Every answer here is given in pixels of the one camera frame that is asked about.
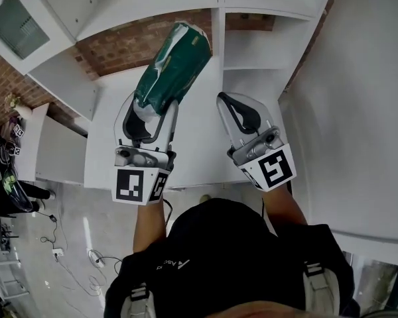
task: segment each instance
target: green bag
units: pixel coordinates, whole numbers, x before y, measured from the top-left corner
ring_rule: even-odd
[[[134,91],[134,111],[143,121],[181,103],[194,80],[211,58],[205,33],[185,22],[175,23]]]

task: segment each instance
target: person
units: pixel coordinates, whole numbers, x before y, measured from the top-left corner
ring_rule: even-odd
[[[25,194],[30,198],[52,200],[56,197],[55,193],[48,189],[42,189],[25,182],[19,182],[19,185],[22,187]],[[40,210],[40,204],[38,204],[36,201],[32,201],[31,203],[33,205],[33,209],[29,212],[38,212]],[[26,211],[23,211],[15,206],[15,204],[11,201],[11,198],[7,195],[3,184],[0,182],[0,216],[6,217],[15,213],[26,213]]]
[[[306,309],[358,317],[352,268],[329,227],[307,225],[286,185],[262,199],[277,236],[260,214],[227,199],[185,211],[167,237],[163,202],[139,206],[134,253],[106,293],[104,317],[292,317]]]

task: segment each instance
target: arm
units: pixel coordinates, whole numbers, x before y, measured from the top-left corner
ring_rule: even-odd
[[[152,242],[166,237],[163,198],[156,204],[138,206],[133,252],[146,250]]]
[[[304,214],[283,184],[263,194],[268,218],[276,233],[278,229],[289,225],[307,225]]]

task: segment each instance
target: floor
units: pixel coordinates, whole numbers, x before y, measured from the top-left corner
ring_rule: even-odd
[[[20,236],[12,240],[12,250],[21,260],[21,268],[15,272],[30,291],[12,304],[22,318],[103,317],[104,295],[116,277],[114,261],[107,259],[105,267],[97,269],[90,262],[88,250],[117,258],[131,254],[137,209],[114,203],[110,191],[67,184],[51,186],[57,197],[45,202],[43,212],[58,219],[54,247],[62,248],[64,256],[56,262],[52,244],[40,241],[41,237],[53,238],[56,224],[48,217],[20,214],[12,219],[13,230]],[[197,205],[204,194],[242,201],[261,212],[260,193],[249,184],[193,187],[165,193],[174,209],[168,226]]]

